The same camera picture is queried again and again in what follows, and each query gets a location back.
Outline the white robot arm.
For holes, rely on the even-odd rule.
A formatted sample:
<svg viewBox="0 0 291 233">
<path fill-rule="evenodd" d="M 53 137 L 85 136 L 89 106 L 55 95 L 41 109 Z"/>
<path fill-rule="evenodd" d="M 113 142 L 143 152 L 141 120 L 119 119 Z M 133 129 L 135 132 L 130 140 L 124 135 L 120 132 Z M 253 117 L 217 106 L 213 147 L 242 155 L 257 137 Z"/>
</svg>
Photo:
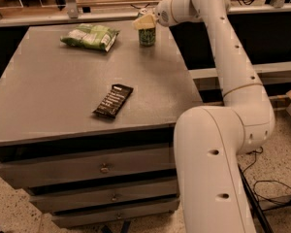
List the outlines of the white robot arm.
<svg viewBox="0 0 291 233">
<path fill-rule="evenodd" d="M 186 233 L 256 233 L 237 157 L 262 147 L 275 128 L 267 92 L 227 17 L 227 0 L 162 0 L 163 26 L 201 20 L 224 104 L 199 106 L 176 123 L 174 153 Z"/>
</svg>

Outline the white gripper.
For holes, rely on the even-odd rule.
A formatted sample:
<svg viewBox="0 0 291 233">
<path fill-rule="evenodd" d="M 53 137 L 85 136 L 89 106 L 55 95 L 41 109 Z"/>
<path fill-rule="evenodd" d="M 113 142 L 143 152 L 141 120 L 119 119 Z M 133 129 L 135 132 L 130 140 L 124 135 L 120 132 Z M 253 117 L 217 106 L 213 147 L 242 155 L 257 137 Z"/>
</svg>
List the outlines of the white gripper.
<svg viewBox="0 0 291 233">
<path fill-rule="evenodd" d="M 172 1 L 173 0 L 160 1 L 154 9 L 155 16 L 146 14 L 138 17 L 133 21 L 133 27 L 137 30 L 154 28 L 156 26 L 156 18 L 157 22 L 162 26 L 173 26 L 175 21 L 172 16 Z"/>
</svg>

